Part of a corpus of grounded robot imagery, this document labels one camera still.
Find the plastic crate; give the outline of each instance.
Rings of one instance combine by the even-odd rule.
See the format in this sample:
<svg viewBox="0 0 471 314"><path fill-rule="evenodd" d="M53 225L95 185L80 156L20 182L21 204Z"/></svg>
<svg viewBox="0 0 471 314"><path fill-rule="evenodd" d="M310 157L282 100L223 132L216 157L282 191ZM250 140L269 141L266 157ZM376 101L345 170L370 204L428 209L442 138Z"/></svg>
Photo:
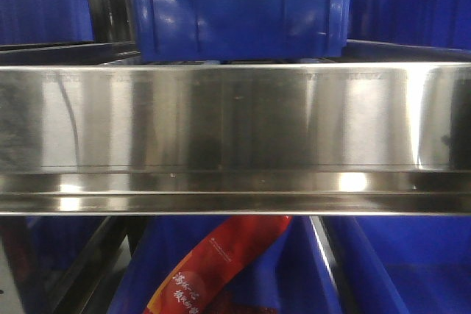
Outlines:
<svg viewBox="0 0 471 314"><path fill-rule="evenodd" d="M68 269L102 221L103 217L92 216L28 218L29 233L41 270Z"/></svg>
<svg viewBox="0 0 471 314"><path fill-rule="evenodd" d="M225 217L153 218L136 249L108 314L141 314L176 264ZM296 217L288 231L227 288L239 304L280 314L340 314L336 291L317 247L311 220Z"/></svg>
<svg viewBox="0 0 471 314"><path fill-rule="evenodd" d="M93 40L88 0L1 0L0 44Z"/></svg>
<svg viewBox="0 0 471 314"><path fill-rule="evenodd" d="M133 0L146 61L335 57L350 0Z"/></svg>
<svg viewBox="0 0 471 314"><path fill-rule="evenodd" d="M471 218L329 222L363 313L471 313Z"/></svg>
<svg viewBox="0 0 471 314"><path fill-rule="evenodd" d="M470 0L352 0L349 38L471 49Z"/></svg>

